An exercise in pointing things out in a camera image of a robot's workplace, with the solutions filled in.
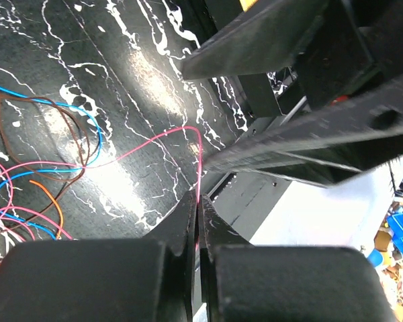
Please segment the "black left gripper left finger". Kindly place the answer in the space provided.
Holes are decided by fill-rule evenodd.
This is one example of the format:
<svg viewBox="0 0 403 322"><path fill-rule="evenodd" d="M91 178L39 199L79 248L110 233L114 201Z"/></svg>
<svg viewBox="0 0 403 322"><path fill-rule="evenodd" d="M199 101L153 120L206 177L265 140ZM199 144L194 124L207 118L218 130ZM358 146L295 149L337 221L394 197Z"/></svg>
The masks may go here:
<svg viewBox="0 0 403 322"><path fill-rule="evenodd" d="M33 241L0 265L0 321L189 321L197 195L136 239Z"/></svg>

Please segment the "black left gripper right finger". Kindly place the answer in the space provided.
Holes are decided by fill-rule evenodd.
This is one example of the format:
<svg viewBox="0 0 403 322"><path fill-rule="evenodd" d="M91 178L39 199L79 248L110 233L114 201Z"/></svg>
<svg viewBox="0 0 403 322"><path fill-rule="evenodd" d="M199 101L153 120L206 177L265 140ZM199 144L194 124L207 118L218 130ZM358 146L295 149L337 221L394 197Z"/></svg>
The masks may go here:
<svg viewBox="0 0 403 322"><path fill-rule="evenodd" d="M352 248L254 246L202 197L202 299L209 321L394 321L366 257Z"/></svg>

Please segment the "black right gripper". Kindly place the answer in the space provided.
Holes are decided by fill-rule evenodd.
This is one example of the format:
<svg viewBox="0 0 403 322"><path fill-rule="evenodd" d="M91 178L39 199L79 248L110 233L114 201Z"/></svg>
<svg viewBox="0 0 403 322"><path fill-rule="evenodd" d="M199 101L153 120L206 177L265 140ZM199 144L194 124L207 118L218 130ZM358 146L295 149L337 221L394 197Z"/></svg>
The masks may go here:
<svg viewBox="0 0 403 322"><path fill-rule="evenodd" d="M258 172L315 186L403 156L403 1L258 1L181 63L185 80L292 67L313 108L210 156L212 172Z"/></svg>

